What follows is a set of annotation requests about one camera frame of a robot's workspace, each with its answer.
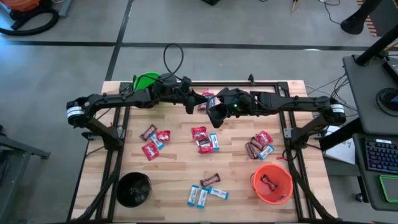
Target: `wooden table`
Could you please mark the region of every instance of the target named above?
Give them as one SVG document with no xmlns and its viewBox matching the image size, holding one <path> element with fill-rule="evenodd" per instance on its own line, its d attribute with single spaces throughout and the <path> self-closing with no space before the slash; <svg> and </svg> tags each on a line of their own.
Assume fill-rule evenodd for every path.
<svg viewBox="0 0 398 224">
<path fill-rule="evenodd" d="M 291 95 L 306 96 L 302 80 L 288 81 Z M 120 82 L 104 82 L 103 93 L 117 93 Z M 271 87 L 239 87 L 245 91 L 270 91 Z M 204 90 L 218 92 L 222 88 L 193 88 L 201 93 Z M 110 125 L 114 109 L 100 121 Z M 309 112 L 295 112 L 297 126 L 303 126 L 312 120 Z M 139 135 L 150 124 L 159 130 L 171 130 L 171 141 L 165 144 L 160 156 L 148 161 L 141 147 L 146 143 Z M 199 154 L 192 140 L 191 128 L 206 126 L 209 133 L 217 133 L 220 151 L 212 154 Z M 251 160 L 245 150 L 245 143 L 255 133 L 267 131 L 274 139 L 275 151 L 266 160 Z M 102 140 L 90 142 L 88 152 L 101 147 Z M 264 163 L 272 162 L 288 170 L 287 162 L 277 160 L 284 151 L 279 115 L 230 118 L 224 121 L 220 129 L 214 129 L 204 112 L 186 114 L 182 105 L 161 103 L 155 108 L 145 110 L 131 108 L 124 147 L 123 164 L 120 177 L 129 172 L 142 172 L 152 182 L 150 199 L 136 208 L 125 208 L 116 203 L 114 222 L 293 222 L 297 221 L 293 197 L 282 205 L 269 205 L 259 200 L 254 193 L 249 178 Z M 320 203 L 337 217 L 335 203 L 320 150 L 308 147 L 303 150 L 310 188 Z M 98 193 L 103 175 L 106 151 L 100 150 L 86 158 L 81 175 L 72 218 L 81 215 Z M 219 173 L 221 182 L 214 188 L 229 192 L 229 199 L 209 195 L 205 209 L 187 206 L 187 200 L 193 184 L 199 180 Z M 305 217 L 308 217 L 305 197 L 300 189 L 300 198 Z M 104 216 L 108 211 L 105 200 Z"/>
</svg>

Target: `orange bucket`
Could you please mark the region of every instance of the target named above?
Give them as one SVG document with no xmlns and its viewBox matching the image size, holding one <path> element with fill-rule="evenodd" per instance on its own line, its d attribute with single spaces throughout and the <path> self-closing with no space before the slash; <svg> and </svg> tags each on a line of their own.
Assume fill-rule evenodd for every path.
<svg viewBox="0 0 398 224">
<path fill-rule="evenodd" d="M 274 190 L 270 184 L 264 182 L 265 175 L 269 181 L 277 185 Z M 252 187 L 257 196 L 271 205 L 285 203 L 292 196 L 292 176 L 280 165 L 264 164 L 255 171 L 252 177 Z"/>
</svg>

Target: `orange vacuum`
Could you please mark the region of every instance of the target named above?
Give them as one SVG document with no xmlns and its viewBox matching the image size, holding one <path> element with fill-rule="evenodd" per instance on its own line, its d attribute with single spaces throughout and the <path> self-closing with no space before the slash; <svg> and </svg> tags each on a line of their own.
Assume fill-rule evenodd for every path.
<svg viewBox="0 0 398 224">
<path fill-rule="evenodd" d="M 2 3 L 11 10 L 10 17 L 15 21 L 11 26 L 13 30 L 0 28 L 2 34 L 17 36 L 39 34 L 51 29 L 59 20 L 58 12 L 52 8 L 51 0 L 0 0 L 0 4 Z M 29 19 L 43 13 L 53 15 L 47 24 L 31 30 L 18 30 Z"/>
</svg>

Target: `concrete floor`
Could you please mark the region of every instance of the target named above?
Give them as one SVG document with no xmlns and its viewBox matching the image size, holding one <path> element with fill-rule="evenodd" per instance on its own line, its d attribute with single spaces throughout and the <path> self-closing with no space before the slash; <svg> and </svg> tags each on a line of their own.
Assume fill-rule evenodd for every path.
<svg viewBox="0 0 398 224">
<path fill-rule="evenodd" d="M 31 160 L 10 220 L 51 223 L 67 218 L 86 141 L 80 136 L 82 130 L 67 124 L 65 103 L 100 91 L 114 47 L 31 46 L 4 41 L 115 42 L 126 6 L 127 0 L 74 1 L 69 17 L 48 32 L 31 37 L 0 35 L 0 124 L 11 138 L 52 152 L 47 161 Z M 355 0 L 342 1 L 340 6 L 330 7 L 331 16 L 341 21 L 357 8 Z M 367 28 L 360 35 L 344 33 L 329 21 L 317 0 L 300 0 L 296 12 L 290 13 L 290 9 L 291 0 L 222 0 L 215 7 L 199 0 L 135 0 L 122 38 L 134 43 L 309 45 L 313 49 L 370 46 L 377 40 Z M 48 15 L 38 16 L 26 27 L 46 19 Z M 0 26 L 9 24 L 0 10 Z M 342 49 L 186 48 L 179 74 L 193 80 L 243 80 L 252 73 L 257 80 L 302 79 L 318 87 L 342 76 L 342 57 L 361 53 Z M 149 70 L 165 72 L 162 51 L 121 47 L 111 79 L 131 80 Z M 168 60 L 176 65 L 179 52 L 171 50 Z M 322 90 L 331 92 L 333 85 Z M 354 105 L 349 86 L 340 93 Z M 394 213 L 377 212 L 352 201 L 349 194 L 358 193 L 354 180 L 330 178 L 339 217 L 392 222 Z"/>
</svg>

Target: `computer keyboard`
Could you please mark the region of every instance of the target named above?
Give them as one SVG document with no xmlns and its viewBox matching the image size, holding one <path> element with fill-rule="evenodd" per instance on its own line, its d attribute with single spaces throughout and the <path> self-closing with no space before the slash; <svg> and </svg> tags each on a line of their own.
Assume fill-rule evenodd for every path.
<svg viewBox="0 0 398 224">
<path fill-rule="evenodd" d="M 398 174 L 398 144 L 389 140 L 365 139 L 368 169 Z"/>
</svg>

